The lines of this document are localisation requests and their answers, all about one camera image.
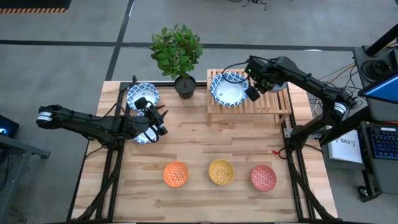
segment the computer screen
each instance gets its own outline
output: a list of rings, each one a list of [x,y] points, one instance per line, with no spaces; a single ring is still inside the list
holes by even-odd
[[[0,134],[13,138],[18,128],[19,124],[0,115]]]
[[[364,90],[362,95],[381,101],[398,103],[398,74]]]

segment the plant pot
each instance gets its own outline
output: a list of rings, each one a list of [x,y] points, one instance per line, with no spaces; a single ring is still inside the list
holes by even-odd
[[[178,77],[174,81],[174,88],[179,93],[180,97],[183,99],[189,99],[193,96],[193,92],[197,87],[197,82],[191,76],[189,78]]]

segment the concrete floor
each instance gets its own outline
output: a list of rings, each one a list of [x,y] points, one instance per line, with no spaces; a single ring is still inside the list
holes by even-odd
[[[0,14],[0,40],[116,41],[127,2],[74,0],[66,14]],[[241,7],[245,1],[135,0],[124,41],[150,42],[153,32],[178,22],[190,26],[205,44],[360,46],[374,42],[398,19],[393,0],[267,2],[264,12],[262,5]],[[38,128],[37,110],[60,104],[95,113],[113,47],[0,45],[0,52],[0,114],[21,125],[18,139],[52,151],[47,161],[31,160],[15,206],[28,223],[62,222],[87,140],[65,130]],[[122,48],[113,80],[130,80],[133,74],[140,80],[167,80],[149,54],[145,48]],[[205,49],[192,76],[204,80],[207,68],[223,68],[249,55],[286,55],[318,78],[353,61],[351,52]],[[353,79],[361,87],[358,76]],[[361,184],[360,172],[328,168],[328,175],[340,218],[396,223],[398,196],[362,203],[355,188]]]

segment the orange bowl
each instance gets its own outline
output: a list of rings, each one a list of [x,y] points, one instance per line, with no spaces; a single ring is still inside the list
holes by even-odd
[[[171,162],[163,171],[163,179],[170,187],[181,187],[188,180],[187,166],[182,162]]]

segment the computer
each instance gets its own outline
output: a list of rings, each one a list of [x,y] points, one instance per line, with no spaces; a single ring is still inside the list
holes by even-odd
[[[18,128],[18,123],[0,115],[0,134],[13,138]]]
[[[398,104],[398,72],[368,85],[358,96]]]
[[[375,81],[360,92],[359,96],[398,104],[398,73]],[[360,125],[365,144],[364,161],[369,162],[381,192],[398,194],[398,124],[364,121]]]

